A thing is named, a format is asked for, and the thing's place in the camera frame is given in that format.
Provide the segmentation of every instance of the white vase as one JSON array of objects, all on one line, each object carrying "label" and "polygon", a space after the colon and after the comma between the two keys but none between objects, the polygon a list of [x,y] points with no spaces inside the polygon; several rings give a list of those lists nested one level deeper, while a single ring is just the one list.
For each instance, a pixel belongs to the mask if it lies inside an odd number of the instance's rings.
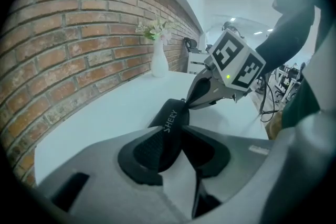
[{"label": "white vase", "polygon": [[162,40],[154,42],[154,54],[151,62],[151,70],[154,77],[163,78],[168,74],[168,61],[163,51]]}]

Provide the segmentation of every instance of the wire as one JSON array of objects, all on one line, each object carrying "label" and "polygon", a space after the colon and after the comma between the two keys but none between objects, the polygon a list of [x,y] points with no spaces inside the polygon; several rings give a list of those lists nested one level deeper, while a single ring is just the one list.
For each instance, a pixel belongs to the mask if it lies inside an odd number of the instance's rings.
[{"label": "wire", "polygon": [[268,85],[268,82],[266,82],[266,79],[265,79],[265,76],[263,76],[263,80],[265,82],[265,85],[269,88],[270,92],[271,92],[271,95],[272,95],[272,102],[273,102],[273,110],[270,110],[270,111],[263,111],[264,109],[264,105],[265,105],[265,100],[266,100],[266,91],[267,91],[267,87],[265,87],[265,90],[264,90],[264,97],[262,99],[262,102],[261,102],[261,105],[260,105],[260,109],[259,109],[259,114],[261,115],[261,118],[263,118],[262,116],[263,115],[266,115],[266,114],[272,114],[271,118],[267,121],[263,121],[262,119],[260,119],[261,122],[269,122],[273,116],[274,116],[274,113],[278,112],[279,110],[275,110],[275,102],[274,102],[274,96],[273,96],[273,92],[272,92],[272,89],[271,87]]}]

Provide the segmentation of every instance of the brick wall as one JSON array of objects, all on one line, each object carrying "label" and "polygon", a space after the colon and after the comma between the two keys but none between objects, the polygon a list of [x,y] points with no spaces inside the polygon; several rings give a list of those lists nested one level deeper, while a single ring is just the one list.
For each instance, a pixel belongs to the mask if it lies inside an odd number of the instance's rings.
[{"label": "brick wall", "polygon": [[160,13],[179,22],[164,48],[186,71],[184,37],[199,32],[175,0],[16,0],[0,40],[1,142],[16,176],[33,186],[34,148],[90,101],[150,69],[153,45],[135,34]]}]

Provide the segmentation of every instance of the white countertop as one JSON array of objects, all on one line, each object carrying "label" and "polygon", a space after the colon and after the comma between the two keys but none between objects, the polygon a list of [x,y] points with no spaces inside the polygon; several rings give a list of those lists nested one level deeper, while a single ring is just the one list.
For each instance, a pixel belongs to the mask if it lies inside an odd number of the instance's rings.
[{"label": "white countertop", "polygon": [[[165,78],[144,74],[94,100],[48,134],[35,149],[39,184],[85,147],[146,128],[167,99],[186,98],[193,74],[169,72]],[[190,110],[190,125],[218,133],[267,139],[250,97]]]}]

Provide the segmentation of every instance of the black and white pattern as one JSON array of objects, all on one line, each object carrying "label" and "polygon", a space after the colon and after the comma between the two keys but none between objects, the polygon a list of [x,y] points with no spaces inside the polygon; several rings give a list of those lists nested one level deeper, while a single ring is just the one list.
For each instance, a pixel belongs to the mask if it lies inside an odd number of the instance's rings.
[{"label": "black and white pattern", "polygon": [[226,33],[224,35],[212,53],[221,71],[223,71],[232,62],[243,47],[244,45],[241,44],[235,37],[230,35],[230,33]]},{"label": "black and white pattern", "polygon": [[250,54],[232,84],[248,89],[262,67],[263,64],[258,58]]}]

